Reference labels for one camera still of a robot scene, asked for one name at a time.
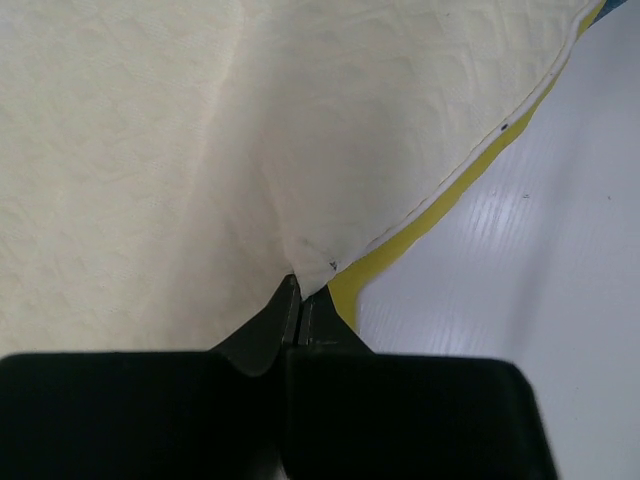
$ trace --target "white glossy surface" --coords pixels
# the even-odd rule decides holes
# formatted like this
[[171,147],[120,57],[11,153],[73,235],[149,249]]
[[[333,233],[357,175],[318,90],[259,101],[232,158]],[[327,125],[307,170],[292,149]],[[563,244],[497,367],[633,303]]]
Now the white glossy surface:
[[566,479],[640,478],[640,2],[578,42],[529,128],[362,292],[376,350],[513,360]]

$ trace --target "textured fabric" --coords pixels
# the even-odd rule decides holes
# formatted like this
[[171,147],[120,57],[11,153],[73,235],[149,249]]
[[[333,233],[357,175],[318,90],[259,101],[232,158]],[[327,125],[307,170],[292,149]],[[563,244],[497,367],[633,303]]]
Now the textured fabric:
[[0,11],[0,352],[216,343],[428,205],[588,0]]

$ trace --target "blue fabric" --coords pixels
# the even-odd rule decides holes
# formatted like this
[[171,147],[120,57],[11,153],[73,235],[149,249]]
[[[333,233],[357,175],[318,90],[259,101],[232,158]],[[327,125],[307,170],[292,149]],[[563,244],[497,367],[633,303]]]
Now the blue fabric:
[[626,1],[627,0],[607,0],[607,3],[604,4],[604,7],[602,7],[602,10],[600,10],[600,13],[598,13],[598,16],[593,21],[593,23],[596,23],[598,20],[604,17],[607,13],[609,13],[611,10],[613,10],[614,8],[618,8],[620,5],[622,5]]

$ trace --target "yellow trim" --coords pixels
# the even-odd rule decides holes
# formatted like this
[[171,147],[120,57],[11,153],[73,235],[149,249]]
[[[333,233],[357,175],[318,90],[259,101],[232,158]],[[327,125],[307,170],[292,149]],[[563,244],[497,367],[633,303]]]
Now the yellow trim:
[[[604,6],[605,1],[603,0],[598,7],[582,20],[578,36],[582,35],[591,25],[600,9]],[[558,75],[556,75],[556,78],[553,79],[531,109],[514,122],[504,134],[498,137],[422,215],[393,238],[353,263],[329,282],[329,290],[336,309],[351,328],[355,329],[356,327],[356,302],[360,290],[395,262],[416,240],[431,230],[451,210],[465,190],[484,173],[500,152],[518,138],[529,124],[529,120],[531,120],[542,99],[553,88],[557,78]]]

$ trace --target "fabric edge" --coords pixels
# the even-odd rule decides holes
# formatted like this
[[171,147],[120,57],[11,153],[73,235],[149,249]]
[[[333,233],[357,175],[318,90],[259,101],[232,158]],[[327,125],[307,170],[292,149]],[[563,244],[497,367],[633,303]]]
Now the fabric edge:
[[[457,203],[462,194],[475,182],[497,156],[525,130],[538,105],[551,91],[577,39],[593,23],[606,0],[594,0],[583,8],[574,19],[575,25],[562,47],[550,72],[504,122],[490,133],[474,150],[481,150],[464,162],[443,182],[432,195],[433,201],[417,215],[409,214],[399,231],[374,241],[365,255],[356,260],[329,282],[329,290],[338,314],[354,330],[357,330],[356,302],[360,291],[377,275],[386,270],[423,235],[425,235]],[[507,124],[504,132],[502,125]]]

